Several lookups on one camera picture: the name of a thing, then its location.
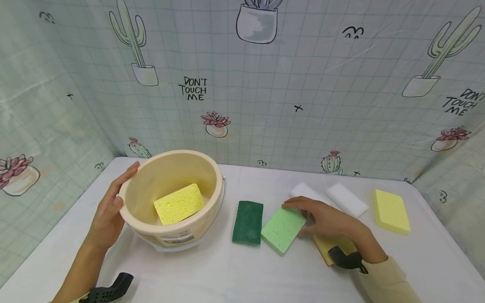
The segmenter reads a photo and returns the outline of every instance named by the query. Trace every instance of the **bucket label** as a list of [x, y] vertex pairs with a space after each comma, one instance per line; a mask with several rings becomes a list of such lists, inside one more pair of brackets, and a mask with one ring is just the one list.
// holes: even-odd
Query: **bucket label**
[[170, 235], [170, 236], [163, 236], [163, 237], [160, 236], [159, 238], [167, 243], [179, 244], [179, 243], [184, 243], [192, 240], [194, 238], [194, 235], [190, 233], [188, 230], [186, 230], [181, 233], [178, 233], [177, 235], [173, 235], [173, 236]]

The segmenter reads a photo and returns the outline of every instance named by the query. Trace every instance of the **patterned backdrop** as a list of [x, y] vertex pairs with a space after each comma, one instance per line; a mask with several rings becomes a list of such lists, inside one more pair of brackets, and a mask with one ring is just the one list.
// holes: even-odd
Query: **patterned backdrop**
[[402, 180], [485, 275], [485, 0], [0, 4], [0, 285], [116, 156]]

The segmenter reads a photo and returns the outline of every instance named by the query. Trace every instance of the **cellulose sponge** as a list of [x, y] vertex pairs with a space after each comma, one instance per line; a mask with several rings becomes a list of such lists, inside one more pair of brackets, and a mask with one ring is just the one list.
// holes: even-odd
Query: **cellulose sponge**
[[291, 190], [289, 196], [291, 198], [298, 197], [298, 196], [307, 197], [313, 200], [321, 201], [327, 205], [330, 205], [333, 208], [340, 210], [340, 208], [337, 205], [335, 205], [335, 203], [333, 203], [329, 197], [327, 197], [325, 194], [317, 193], [316, 191], [311, 189], [310, 186], [308, 186], [303, 182], [295, 186], [295, 188]]
[[401, 196], [390, 192], [375, 190], [374, 216], [377, 226], [405, 235], [411, 231], [406, 208]]
[[299, 211], [280, 208], [261, 230], [263, 240], [284, 255], [307, 220]]
[[346, 255], [350, 255], [351, 253], [357, 251], [354, 243], [350, 241], [349, 238], [344, 236], [333, 238], [323, 235], [313, 235], [313, 241], [315, 242], [315, 245], [317, 246], [318, 251], [322, 255], [323, 260], [325, 261], [325, 264], [327, 266], [335, 264], [335, 261], [328, 253], [331, 248], [338, 246]]
[[191, 184], [153, 202], [163, 225], [188, 218], [204, 207], [197, 184]]
[[356, 218], [369, 208], [367, 204], [357, 198], [353, 192], [348, 190], [341, 183], [337, 183], [328, 188], [326, 193], [343, 212]]
[[232, 231], [234, 243], [260, 245], [263, 204], [239, 201], [236, 222]]

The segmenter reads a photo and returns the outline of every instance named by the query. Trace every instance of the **beige plastic bucket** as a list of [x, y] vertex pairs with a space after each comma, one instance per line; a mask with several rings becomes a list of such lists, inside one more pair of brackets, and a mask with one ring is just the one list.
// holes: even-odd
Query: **beige plastic bucket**
[[[205, 206], [181, 222], [162, 225], [153, 202], [192, 183], [199, 186]], [[192, 150], [169, 151], [144, 162], [138, 173], [123, 184], [119, 195], [125, 203], [120, 213], [156, 249], [160, 244], [187, 247], [198, 242], [214, 222], [222, 190], [221, 170], [209, 156]]]

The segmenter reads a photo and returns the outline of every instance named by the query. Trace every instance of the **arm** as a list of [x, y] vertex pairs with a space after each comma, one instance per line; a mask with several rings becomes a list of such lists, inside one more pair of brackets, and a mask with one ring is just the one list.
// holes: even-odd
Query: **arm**
[[392, 257], [387, 256], [371, 230], [358, 219], [320, 201], [295, 197], [283, 204], [285, 208], [297, 208], [314, 224], [302, 229], [299, 236], [322, 234], [328, 237], [346, 236], [362, 256], [362, 264], [368, 273], [359, 272], [367, 294], [374, 303], [420, 303], [406, 275]]
[[123, 200], [116, 195], [121, 185], [136, 174], [139, 165], [139, 162], [135, 162], [111, 183], [97, 207], [86, 239], [52, 303], [77, 302], [96, 286], [104, 256], [118, 240], [125, 224], [119, 214]]

